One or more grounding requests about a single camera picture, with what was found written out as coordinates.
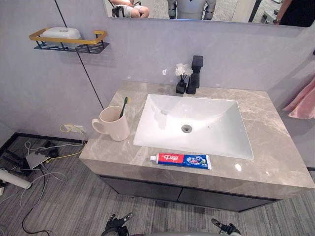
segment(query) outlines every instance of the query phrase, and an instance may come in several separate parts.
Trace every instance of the sink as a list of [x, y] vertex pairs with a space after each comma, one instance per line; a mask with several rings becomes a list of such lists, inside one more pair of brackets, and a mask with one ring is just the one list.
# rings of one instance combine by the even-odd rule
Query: sink
[[133, 144], [253, 159], [237, 101], [231, 100], [149, 94]]

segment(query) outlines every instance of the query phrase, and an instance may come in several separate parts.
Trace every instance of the yellow cable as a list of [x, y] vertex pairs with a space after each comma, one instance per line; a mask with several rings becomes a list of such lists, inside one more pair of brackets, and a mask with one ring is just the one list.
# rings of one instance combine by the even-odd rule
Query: yellow cable
[[[62, 124], [60, 125], [59, 127], [59, 130], [62, 132], [62, 133], [67, 133], [67, 132], [71, 132], [72, 129], [70, 128], [70, 130], [62, 130], [62, 126], [64, 126], [65, 124]], [[82, 135], [82, 144], [85, 145], [85, 140], [84, 140], [84, 134], [82, 132], [81, 129], [79, 129], [78, 127], [76, 127], [75, 125], [73, 124], [66, 124], [66, 125], [71, 125], [72, 127], [76, 128], [77, 130], [79, 130], [80, 134]], [[65, 157], [69, 157], [69, 156], [74, 156], [74, 155], [77, 155], [77, 154], [80, 154], [81, 152], [83, 151], [83, 149], [77, 153], [74, 153], [74, 154], [70, 154], [70, 155], [65, 155], [65, 156], [59, 156], [59, 157], [53, 157], [53, 158], [50, 158], [48, 160], [46, 160], [46, 163], [49, 163], [50, 161], [53, 161], [53, 160], [56, 160], [56, 159], [61, 159], [61, 158], [65, 158]]]
[[56, 159], [61, 159], [61, 158], [65, 158], [65, 157], [69, 157], [69, 156], [74, 156], [76, 154], [80, 154], [83, 150], [77, 152], [77, 153], [74, 153], [74, 154], [70, 154], [70, 155], [66, 155], [66, 156], [59, 156], [59, 157], [54, 157], [54, 158], [50, 158], [46, 161], [46, 163], [49, 163], [50, 161], [53, 161], [53, 160], [56, 160]]

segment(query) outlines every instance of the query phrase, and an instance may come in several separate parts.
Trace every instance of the white flower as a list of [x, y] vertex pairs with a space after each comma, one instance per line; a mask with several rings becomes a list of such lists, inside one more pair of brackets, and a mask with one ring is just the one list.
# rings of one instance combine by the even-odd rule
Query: white flower
[[185, 67], [182, 63], [176, 65], [175, 75], [180, 76], [185, 74]]
[[192, 75], [192, 68], [190, 65], [185, 64], [184, 68], [185, 68], [185, 75], [188, 75], [188, 76]]

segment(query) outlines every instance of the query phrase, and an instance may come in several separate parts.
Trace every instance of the gray wall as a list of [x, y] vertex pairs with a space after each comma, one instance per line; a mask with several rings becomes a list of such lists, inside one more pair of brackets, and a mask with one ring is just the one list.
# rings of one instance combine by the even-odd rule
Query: gray wall
[[[85, 39], [94, 37], [94, 29], [109, 34], [106, 41], [110, 46], [100, 55], [81, 55], [104, 106], [121, 80], [176, 83], [175, 64], [190, 63], [193, 55], [204, 56], [202, 86], [268, 91], [278, 110], [315, 73], [315, 24], [304, 29], [110, 19], [105, 16], [102, 0], [58, 3], [67, 26], [79, 29]], [[0, 70], [10, 88], [10, 99], [0, 104], [1, 111], [7, 111], [3, 120], [14, 130], [43, 135], [62, 136], [58, 130], [62, 122], [76, 122], [90, 132], [90, 120], [100, 107], [76, 54], [33, 50], [34, 42], [26, 38], [40, 28], [62, 26], [53, 1], [2, 0], [0, 20], [0, 49], [1, 53], [7, 51], [5, 57], [9, 59], [3, 65], [1, 54]], [[24, 38], [9, 38], [14, 35]], [[19, 66], [12, 69], [12, 64]], [[167, 75], [162, 75], [166, 68]], [[281, 115], [306, 164], [315, 166], [315, 121]]]
[[6, 126], [0, 121], [0, 147], [7, 141], [7, 139], [14, 133], [10, 127]]

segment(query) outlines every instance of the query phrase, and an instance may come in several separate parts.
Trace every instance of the electrical outlet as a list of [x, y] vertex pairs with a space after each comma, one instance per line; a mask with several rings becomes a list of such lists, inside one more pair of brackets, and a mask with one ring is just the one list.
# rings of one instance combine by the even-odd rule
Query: electrical outlet
[[81, 125], [75, 125], [75, 124], [64, 124], [64, 129], [71, 132], [79, 132], [79, 129], [84, 133], [83, 126]]

